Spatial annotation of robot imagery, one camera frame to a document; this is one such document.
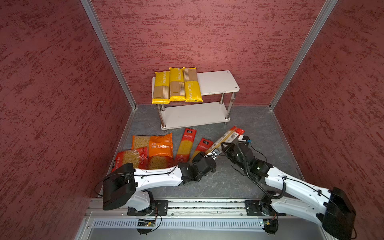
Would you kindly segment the clear labelled spaghetti bag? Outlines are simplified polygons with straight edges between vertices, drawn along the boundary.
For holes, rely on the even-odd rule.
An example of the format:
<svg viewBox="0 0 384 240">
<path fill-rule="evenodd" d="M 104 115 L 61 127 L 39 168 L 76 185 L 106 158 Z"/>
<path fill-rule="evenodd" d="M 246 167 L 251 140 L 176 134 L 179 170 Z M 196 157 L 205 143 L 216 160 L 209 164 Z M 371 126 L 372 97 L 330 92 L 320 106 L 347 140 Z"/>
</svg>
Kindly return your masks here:
<svg viewBox="0 0 384 240">
<path fill-rule="evenodd" d="M 208 150 L 205 151 L 205 155 L 218 156 L 223 152 L 222 143 L 231 144 L 240 135 L 243 135 L 245 131 L 237 128 L 236 126 L 228 130 L 221 138 L 219 138 Z"/>
</svg>

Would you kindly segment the yellow spaghetti bag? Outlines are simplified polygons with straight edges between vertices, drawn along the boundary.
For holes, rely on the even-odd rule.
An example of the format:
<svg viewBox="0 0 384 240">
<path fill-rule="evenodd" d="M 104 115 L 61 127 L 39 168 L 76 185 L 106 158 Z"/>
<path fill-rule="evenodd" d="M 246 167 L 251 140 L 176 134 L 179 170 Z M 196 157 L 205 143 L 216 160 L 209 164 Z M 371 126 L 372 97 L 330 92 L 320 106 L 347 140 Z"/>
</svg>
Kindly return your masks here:
<svg viewBox="0 0 384 240">
<path fill-rule="evenodd" d="M 185 81 L 186 102 L 187 103 L 203 102 L 196 68 L 183 67 L 183 74 L 184 74 L 184 81 Z"/>
<path fill-rule="evenodd" d="M 170 103 L 170 71 L 155 72 L 152 104 Z"/>
<path fill-rule="evenodd" d="M 185 100 L 186 92 L 183 69 L 170 68 L 170 101 L 182 102 Z"/>
</svg>

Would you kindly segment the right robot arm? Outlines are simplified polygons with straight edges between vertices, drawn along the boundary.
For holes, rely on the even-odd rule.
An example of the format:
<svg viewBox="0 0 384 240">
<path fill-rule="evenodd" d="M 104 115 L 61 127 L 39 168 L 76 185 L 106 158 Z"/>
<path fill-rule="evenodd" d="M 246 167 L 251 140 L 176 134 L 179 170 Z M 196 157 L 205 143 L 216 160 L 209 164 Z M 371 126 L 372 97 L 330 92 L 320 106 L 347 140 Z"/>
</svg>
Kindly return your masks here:
<svg viewBox="0 0 384 240">
<path fill-rule="evenodd" d="M 316 223 L 338 240 L 357 237 L 354 227 L 357 212 L 345 191 L 311 185 L 284 173 L 257 159 L 250 142 L 223 143 L 221 146 L 231 163 L 265 194 L 267 208 Z"/>
</svg>

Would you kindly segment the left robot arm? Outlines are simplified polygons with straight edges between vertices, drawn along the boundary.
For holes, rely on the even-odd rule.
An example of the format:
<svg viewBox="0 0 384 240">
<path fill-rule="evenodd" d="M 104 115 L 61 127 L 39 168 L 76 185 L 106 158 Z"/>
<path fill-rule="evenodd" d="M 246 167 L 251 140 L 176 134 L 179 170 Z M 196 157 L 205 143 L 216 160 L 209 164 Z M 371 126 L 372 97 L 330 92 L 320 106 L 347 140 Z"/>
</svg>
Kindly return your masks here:
<svg viewBox="0 0 384 240">
<path fill-rule="evenodd" d="M 178 187 L 199 182 L 208 173 L 216 171 L 217 154 L 199 153 L 191 163 L 157 170 L 135 169 L 124 164 L 103 179 L 103 210 L 121 207 L 145 211 L 154 207 L 149 189 Z"/>
</svg>

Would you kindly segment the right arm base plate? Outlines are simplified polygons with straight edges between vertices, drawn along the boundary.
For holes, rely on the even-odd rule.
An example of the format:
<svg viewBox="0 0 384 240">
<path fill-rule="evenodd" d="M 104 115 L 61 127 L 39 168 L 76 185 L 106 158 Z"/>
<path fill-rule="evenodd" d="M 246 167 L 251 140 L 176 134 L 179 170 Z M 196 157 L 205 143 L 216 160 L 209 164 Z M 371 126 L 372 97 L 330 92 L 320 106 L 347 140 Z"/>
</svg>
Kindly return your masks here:
<svg viewBox="0 0 384 240">
<path fill-rule="evenodd" d="M 271 202 L 247 200 L 245 201 L 245 209 L 249 217 L 274 217 L 275 215 L 286 216 L 287 214 L 277 213 L 271 205 Z"/>
</svg>

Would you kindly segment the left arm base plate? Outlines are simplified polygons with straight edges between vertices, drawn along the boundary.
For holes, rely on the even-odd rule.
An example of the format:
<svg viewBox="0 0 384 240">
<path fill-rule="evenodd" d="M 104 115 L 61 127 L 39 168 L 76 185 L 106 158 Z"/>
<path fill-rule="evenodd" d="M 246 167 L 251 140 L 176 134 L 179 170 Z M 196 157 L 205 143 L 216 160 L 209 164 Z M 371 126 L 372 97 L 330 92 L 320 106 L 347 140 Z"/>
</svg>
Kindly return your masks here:
<svg viewBox="0 0 384 240">
<path fill-rule="evenodd" d="M 162 217 L 167 215 L 168 212 L 168 200 L 154 200 L 150 203 L 150 206 L 142 211 L 137 211 L 135 208 L 128 208 L 127 215 L 128 216 L 157 216 L 160 215 Z"/>
</svg>

